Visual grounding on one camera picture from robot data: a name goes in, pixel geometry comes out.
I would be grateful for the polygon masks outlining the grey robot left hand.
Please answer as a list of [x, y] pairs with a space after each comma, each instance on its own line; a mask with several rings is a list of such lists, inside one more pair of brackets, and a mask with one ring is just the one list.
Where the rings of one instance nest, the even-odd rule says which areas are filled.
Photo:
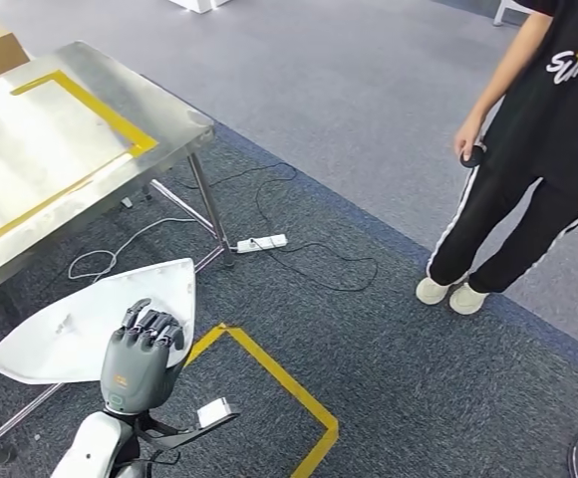
[[138, 415], [163, 405], [189, 356], [183, 327], [150, 303], [144, 298], [128, 308], [107, 343], [100, 388], [110, 413]]

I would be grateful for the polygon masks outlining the person's right hand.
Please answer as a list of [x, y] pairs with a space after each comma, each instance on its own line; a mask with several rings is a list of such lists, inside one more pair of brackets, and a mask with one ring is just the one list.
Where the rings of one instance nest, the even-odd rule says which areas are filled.
[[475, 143], [479, 139], [485, 115], [481, 112], [471, 112], [454, 136], [453, 149], [457, 158], [469, 160]]

